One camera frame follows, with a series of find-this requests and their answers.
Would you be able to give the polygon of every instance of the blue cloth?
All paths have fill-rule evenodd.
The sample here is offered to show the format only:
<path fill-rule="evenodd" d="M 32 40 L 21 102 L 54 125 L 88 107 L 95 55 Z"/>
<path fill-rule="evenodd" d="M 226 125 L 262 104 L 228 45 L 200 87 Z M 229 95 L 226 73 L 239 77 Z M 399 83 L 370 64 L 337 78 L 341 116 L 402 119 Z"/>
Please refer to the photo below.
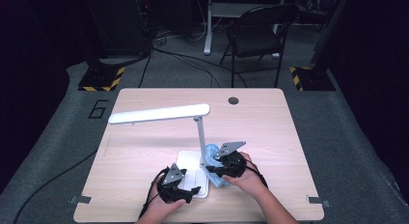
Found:
<path fill-rule="evenodd" d="M 206 166 L 223 167 L 223 164 L 215 159 L 217 152 L 219 152 L 219 147 L 215 144 L 209 144 L 205 147 L 205 163 Z M 219 178 L 217 174 L 208 172 L 207 169 L 204 170 L 207 174 L 208 179 L 216 186 L 221 187 L 223 185 L 230 185 L 228 182 Z"/>

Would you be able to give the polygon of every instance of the dark background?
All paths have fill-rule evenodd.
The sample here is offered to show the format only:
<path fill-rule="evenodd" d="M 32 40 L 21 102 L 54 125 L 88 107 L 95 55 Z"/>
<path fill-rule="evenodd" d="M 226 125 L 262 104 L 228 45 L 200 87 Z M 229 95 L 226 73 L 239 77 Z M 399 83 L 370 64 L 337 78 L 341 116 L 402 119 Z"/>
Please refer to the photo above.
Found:
<path fill-rule="evenodd" d="M 406 201 L 407 1 L 348 0 L 330 39 L 322 43 L 324 50 L 319 56 L 326 59 L 360 127 L 378 156 L 391 168 Z M 201 22 L 197 1 L 178 2 L 186 7 L 171 10 L 171 15 L 179 12 L 186 16 L 180 24 L 168 20 L 169 25 L 175 24 L 184 32 L 187 27 L 189 32 L 189 25 Z M 206 14 L 206 0 L 199 3 Z M 156 14 L 157 20 L 167 20 L 166 15 L 161 15 Z M 113 17 L 121 17 L 116 25 L 111 25 L 118 29 L 107 28 Z M 141 19 L 133 0 L 0 0 L 0 22 L 3 190 L 64 97 L 69 83 L 66 68 L 85 61 L 78 32 L 87 37 L 99 58 L 137 55 L 144 34 L 139 32 Z"/>

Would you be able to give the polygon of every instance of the lamp base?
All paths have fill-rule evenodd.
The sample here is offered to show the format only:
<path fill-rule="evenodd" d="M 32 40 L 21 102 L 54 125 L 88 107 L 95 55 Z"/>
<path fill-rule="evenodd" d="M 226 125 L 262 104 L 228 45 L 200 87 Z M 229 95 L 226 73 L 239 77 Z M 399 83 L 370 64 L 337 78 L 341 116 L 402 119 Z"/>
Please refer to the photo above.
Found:
<path fill-rule="evenodd" d="M 187 170 L 178 188 L 190 190 L 200 186 L 201 190 L 194 198 L 205 198 L 208 192 L 208 178 L 205 168 L 201 167 L 201 157 L 200 151 L 180 151 L 177 156 L 177 167 Z"/>

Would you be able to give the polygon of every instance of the gray floor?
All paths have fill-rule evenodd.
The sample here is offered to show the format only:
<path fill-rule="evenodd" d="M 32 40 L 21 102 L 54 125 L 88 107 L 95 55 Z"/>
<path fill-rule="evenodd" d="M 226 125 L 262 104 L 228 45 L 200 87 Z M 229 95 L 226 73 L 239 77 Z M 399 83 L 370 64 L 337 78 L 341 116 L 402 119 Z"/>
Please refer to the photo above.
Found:
<path fill-rule="evenodd" d="M 325 217 L 319 223 L 409 223 L 409 209 L 400 198 L 388 168 L 378 159 L 360 130 L 338 86 L 335 85 L 335 92 L 298 92 L 295 89 L 288 69 L 310 65 L 317 37 L 315 29 L 291 27 L 279 88 L 286 95 L 318 194 L 332 204 L 325 209 Z M 168 38 L 166 44 L 156 47 L 217 64 L 226 44 L 224 34 L 215 34 L 210 56 L 203 55 L 204 39 L 192 42 L 186 38 Z M 13 223 L 18 210 L 33 192 L 96 150 L 119 90 L 140 85 L 147 61 L 126 67 L 113 92 L 77 91 L 87 65 L 68 68 L 70 85 L 66 97 L 0 196 L 0 223 Z M 208 88 L 218 87 L 217 83 L 223 88 L 230 87 L 228 70 L 200 61 L 187 61 L 189 65 L 153 51 L 141 87 Z M 274 61 L 264 57 L 261 64 Z M 229 60 L 224 66 L 230 66 Z M 263 71 L 243 75 L 243 78 L 249 87 L 269 88 L 274 75 L 275 71 Z M 236 87 L 243 87 L 238 78 Z M 101 100 L 98 105 L 106 110 L 101 119 L 89 119 L 98 100 Z M 74 223 L 75 205 L 68 200 L 81 194 L 93 159 L 92 155 L 44 186 L 22 210 L 17 223 Z"/>

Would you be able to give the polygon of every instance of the human hand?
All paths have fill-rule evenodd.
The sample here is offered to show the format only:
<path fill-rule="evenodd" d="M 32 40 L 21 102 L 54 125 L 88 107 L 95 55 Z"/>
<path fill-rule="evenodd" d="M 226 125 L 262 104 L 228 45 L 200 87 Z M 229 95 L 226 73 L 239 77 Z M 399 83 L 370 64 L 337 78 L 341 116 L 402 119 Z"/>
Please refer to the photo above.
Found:
<path fill-rule="evenodd" d="M 258 170 L 257 165 L 251 163 L 252 159 L 248 154 L 241 153 L 241 155 L 243 155 L 243 157 L 246 159 L 247 167 L 250 167 L 256 171 Z M 245 193 L 249 194 L 254 198 L 258 195 L 258 193 L 267 189 L 265 185 L 262 183 L 261 179 L 259 178 L 259 175 L 257 175 L 255 172 L 252 172 L 249 169 L 246 169 L 239 178 L 232 178 L 227 175 L 224 175 L 222 178 L 226 182 L 238 186 L 239 188 L 241 188 L 241 190 L 243 190 Z"/>
<path fill-rule="evenodd" d="M 161 223 L 169 214 L 179 209 L 186 203 L 184 199 L 177 200 L 170 204 L 167 204 L 162 200 L 162 198 L 157 193 L 157 184 L 162 177 L 159 177 L 153 185 L 150 193 L 150 203 L 148 209 L 136 223 Z"/>

